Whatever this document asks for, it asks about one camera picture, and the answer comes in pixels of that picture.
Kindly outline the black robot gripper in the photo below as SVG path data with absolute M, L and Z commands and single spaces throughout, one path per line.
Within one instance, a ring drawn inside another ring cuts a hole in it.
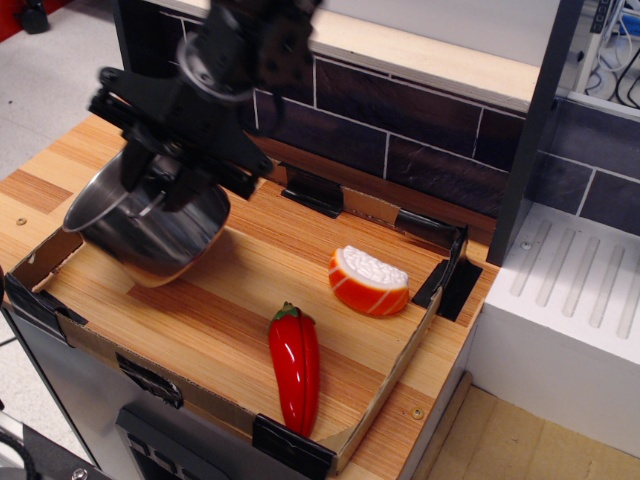
M 152 78 L 105 67 L 89 110 L 122 130 L 120 182 L 134 190 L 157 156 L 177 162 L 163 210 L 182 210 L 205 189 L 222 185 L 247 199 L 272 161 L 244 133 L 238 109 L 182 77 Z

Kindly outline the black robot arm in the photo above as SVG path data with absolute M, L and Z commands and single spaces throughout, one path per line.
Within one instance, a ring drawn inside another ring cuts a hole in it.
M 310 74 L 315 1 L 214 1 L 203 25 L 183 40 L 179 72 L 152 78 L 105 67 L 92 113 L 121 129 L 120 183 L 131 192 L 167 156 L 176 172 L 164 180 L 163 209 L 178 211 L 206 188 L 221 185 L 248 199 L 272 162 L 251 141 L 258 130 L 242 121 L 256 89 L 269 89 L 276 113 L 280 91 Z

